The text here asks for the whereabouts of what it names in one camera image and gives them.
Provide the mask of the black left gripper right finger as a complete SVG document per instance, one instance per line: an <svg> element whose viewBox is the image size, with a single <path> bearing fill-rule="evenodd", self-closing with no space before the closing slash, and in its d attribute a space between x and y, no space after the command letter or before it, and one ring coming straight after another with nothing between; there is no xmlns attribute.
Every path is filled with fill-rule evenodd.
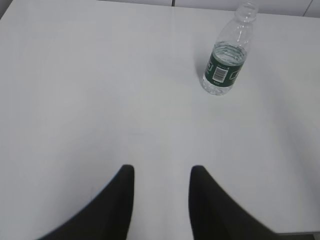
<svg viewBox="0 0 320 240"><path fill-rule="evenodd" d="M276 240L201 165L190 172L190 225L195 240Z"/></svg>

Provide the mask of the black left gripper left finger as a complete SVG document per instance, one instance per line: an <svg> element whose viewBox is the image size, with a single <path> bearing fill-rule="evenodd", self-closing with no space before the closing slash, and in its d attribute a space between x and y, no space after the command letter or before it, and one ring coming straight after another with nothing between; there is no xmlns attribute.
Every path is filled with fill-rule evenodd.
<svg viewBox="0 0 320 240"><path fill-rule="evenodd" d="M133 214L135 170L124 164L80 212L42 240L125 240Z"/></svg>

